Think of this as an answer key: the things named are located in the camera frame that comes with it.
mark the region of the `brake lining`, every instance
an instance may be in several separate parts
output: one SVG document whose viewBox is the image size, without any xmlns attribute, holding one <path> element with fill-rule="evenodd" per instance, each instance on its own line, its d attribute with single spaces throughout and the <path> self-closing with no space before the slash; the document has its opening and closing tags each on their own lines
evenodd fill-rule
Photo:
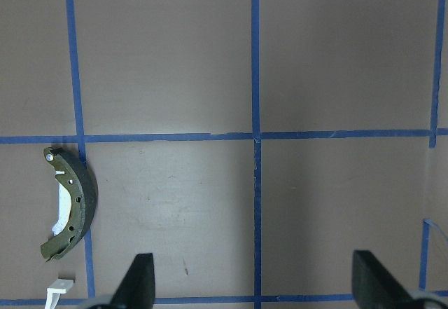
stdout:
<svg viewBox="0 0 448 309">
<path fill-rule="evenodd" d="M 47 162 L 56 171 L 59 182 L 59 220 L 53 226 L 54 237 L 41 245 L 47 261 L 62 258 L 90 228 L 97 194 L 92 179 L 79 158 L 62 148 L 43 150 Z"/>
</svg>

